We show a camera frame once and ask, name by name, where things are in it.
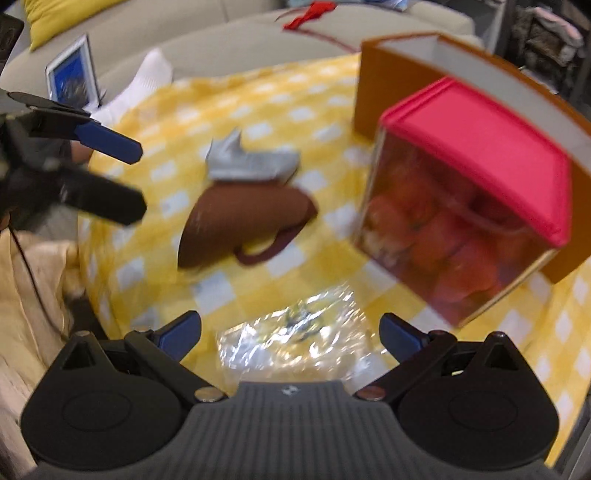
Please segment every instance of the blue photo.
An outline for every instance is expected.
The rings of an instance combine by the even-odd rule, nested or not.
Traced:
[[[74,108],[82,108],[89,102],[82,61],[80,50],[76,50],[53,72],[57,101]]]

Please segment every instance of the metal screw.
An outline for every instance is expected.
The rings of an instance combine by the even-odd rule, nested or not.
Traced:
[[[223,398],[223,392],[216,387],[202,387],[195,390],[195,398],[205,403],[212,403]]]
[[[281,392],[288,397],[291,397],[300,391],[295,385],[288,385],[281,389]]]
[[[368,385],[357,392],[357,396],[361,400],[366,401],[381,401],[386,398],[386,391],[382,387],[375,385]]]

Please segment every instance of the clear plastic container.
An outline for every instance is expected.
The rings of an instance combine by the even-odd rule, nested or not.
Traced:
[[[568,240],[568,162],[509,110],[443,79],[382,117],[356,244],[463,325]]]

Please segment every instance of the red ribbon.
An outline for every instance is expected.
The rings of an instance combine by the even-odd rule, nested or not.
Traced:
[[[304,15],[296,17],[290,23],[283,25],[283,29],[297,30],[308,20],[316,20],[322,17],[326,12],[332,12],[335,8],[336,3],[334,2],[312,2]]]

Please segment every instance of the yellow checkered tablecloth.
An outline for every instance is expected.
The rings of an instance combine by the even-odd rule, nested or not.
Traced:
[[[148,204],[137,226],[79,222],[82,270],[106,333],[156,329],[186,310],[203,336],[184,365],[223,388],[213,334],[347,282],[375,330],[394,312],[422,330],[441,318],[349,241],[365,188],[371,145],[352,132],[359,57],[266,68],[177,82],[128,113],[118,130],[141,141],[144,158],[126,166],[96,153],[90,168],[135,185]],[[294,183],[312,193],[319,217],[280,255],[245,268],[234,258],[199,272],[178,272],[177,248],[189,211],[206,185],[212,138],[239,127],[246,149],[301,152]],[[556,286],[532,276],[456,332],[482,340],[504,330],[544,383],[560,414],[553,463],[576,421],[591,378],[591,264]]]

